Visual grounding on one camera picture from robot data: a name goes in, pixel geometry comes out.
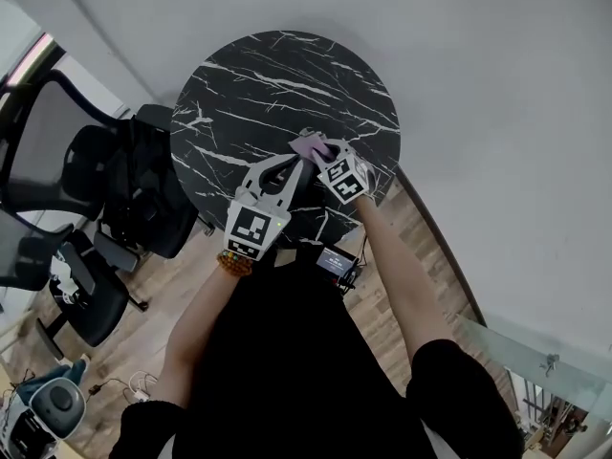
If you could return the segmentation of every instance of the wooden floor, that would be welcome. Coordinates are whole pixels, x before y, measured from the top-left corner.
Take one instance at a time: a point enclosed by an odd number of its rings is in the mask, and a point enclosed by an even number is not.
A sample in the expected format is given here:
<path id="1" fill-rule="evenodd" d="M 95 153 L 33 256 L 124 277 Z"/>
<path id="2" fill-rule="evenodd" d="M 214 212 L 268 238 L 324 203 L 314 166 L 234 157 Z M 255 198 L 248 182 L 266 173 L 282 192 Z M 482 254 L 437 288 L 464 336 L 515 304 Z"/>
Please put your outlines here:
<path id="1" fill-rule="evenodd" d="M 462 331 L 456 315 L 475 319 L 474 311 L 423 217 L 397 181 L 381 209 L 435 281 L 437 296 L 460 345 L 485 365 L 514 411 L 515 399 L 508 374 L 503 367 L 489 361 L 472 347 Z M 357 254 L 361 240 L 362 228 L 357 228 L 341 246 Z M 92 358 L 91 370 L 81 386 L 84 392 L 109 378 L 127 382 L 139 369 L 159 375 L 170 330 L 215 267 L 215 255 L 221 246 L 220 231 L 210 238 L 197 232 L 173 260 L 149 257 L 136 273 L 125 277 L 132 294 L 149 301 L 148 312 L 141 314 L 128 306 L 120 325 L 101 346 L 89 348 L 68 325 L 62 329 L 56 341 L 69 359 L 77 359 L 83 352 Z M 358 279 L 357 289 L 346 296 L 346 307 L 386 375 L 400 392 L 404 392 L 410 380 L 404 343 L 368 246 L 365 255 L 367 266 Z M 57 314 L 51 296 L 46 293 L 36 297 L 34 309 L 45 323 Z M 27 368 L 42 375 L 55 365 L 51 354 L 38 339 L 33 321 L 27 321 L 21 333 L 23 338 L 14 345 L 11 360 L 7 362 L 10 375 L 16 381 Z M 109 382 L 89 401 L 83 423 L 68 441 L 84 457 L 106 457 L 117 441 L 120 415 L 127 406 L 123 389 L 121 383 Z"/>

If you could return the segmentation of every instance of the small display screen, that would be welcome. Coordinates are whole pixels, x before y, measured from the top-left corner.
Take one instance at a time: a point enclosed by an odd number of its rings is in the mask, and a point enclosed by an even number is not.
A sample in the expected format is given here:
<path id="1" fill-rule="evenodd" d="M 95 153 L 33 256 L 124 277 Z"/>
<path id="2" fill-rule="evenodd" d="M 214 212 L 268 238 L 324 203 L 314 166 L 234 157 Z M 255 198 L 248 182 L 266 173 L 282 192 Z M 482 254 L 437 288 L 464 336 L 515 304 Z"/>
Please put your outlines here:
<path id="1" fill-rule="evenodd" d="M 322 269 L 337 275 L 339 278 L 344 277 L 351 267 L 353 267 L 354 263 L 354 260 L 350 260 L 349 258 L 346 258 L 345 256 L 342 256 L 339 253 L 329 249 L 323 249 L 323 252 L 317 260 L 317 265 L 319 265 Z"/>

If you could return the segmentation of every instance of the round table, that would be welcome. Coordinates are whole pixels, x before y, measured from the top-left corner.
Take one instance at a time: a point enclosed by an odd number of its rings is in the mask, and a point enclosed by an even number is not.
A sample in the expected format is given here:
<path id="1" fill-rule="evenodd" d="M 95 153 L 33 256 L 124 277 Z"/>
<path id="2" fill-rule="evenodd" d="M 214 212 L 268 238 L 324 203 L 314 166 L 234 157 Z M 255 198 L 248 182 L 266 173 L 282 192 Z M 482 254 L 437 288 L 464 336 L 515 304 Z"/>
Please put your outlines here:
<path id="1" fill-rule="evenodd" d="M 393 101 L 374 71 L 339 43 L 296 31 L 257 33 L 217 51 L 193 73 L 171 125 L 172 159 L 191 202 L 224 230 L 230 200 L 252 164 L 292 153 L 310 128 L 343 139 L 374 166 L 379 203 L 400 156 Z M 319 181 L 322 202 L 291 207 L 278 243 L 334 244 L 360 224 Z"/>

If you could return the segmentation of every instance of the beaded bracelet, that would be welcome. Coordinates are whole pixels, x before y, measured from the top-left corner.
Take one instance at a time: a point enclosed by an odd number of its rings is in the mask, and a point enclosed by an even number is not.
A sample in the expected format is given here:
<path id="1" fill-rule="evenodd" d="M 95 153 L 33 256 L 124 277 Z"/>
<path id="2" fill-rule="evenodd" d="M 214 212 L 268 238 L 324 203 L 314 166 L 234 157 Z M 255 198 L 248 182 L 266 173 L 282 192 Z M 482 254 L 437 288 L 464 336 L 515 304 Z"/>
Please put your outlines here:
<path id="1" fill-rule="evenodd" d="M 244 277 L 252 273 L 252 260 L 246 256 L 241 256 L 233 251 L 223 250 L 217 255 L 217 262 L 224 271 L 235 275 L 236 277 Z"/>

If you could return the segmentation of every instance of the black shirt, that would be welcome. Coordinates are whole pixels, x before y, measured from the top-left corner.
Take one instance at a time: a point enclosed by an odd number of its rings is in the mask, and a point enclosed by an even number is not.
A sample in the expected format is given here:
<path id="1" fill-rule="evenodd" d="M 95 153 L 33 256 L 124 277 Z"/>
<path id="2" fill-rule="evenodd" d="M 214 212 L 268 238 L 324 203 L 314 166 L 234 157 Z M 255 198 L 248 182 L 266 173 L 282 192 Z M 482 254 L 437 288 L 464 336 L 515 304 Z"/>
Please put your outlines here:
<path id="1" fill-rule="evenodd" d="M 245 277 L 210 335 L 187 410 L 128 406 L 111 459 L 367 450 L 435 458 L 422 420 L 462 458 L 520 458 L 491 376 L 459 346 L 416 353 L 402 397 L 336 288 L 296 263 Z"/>

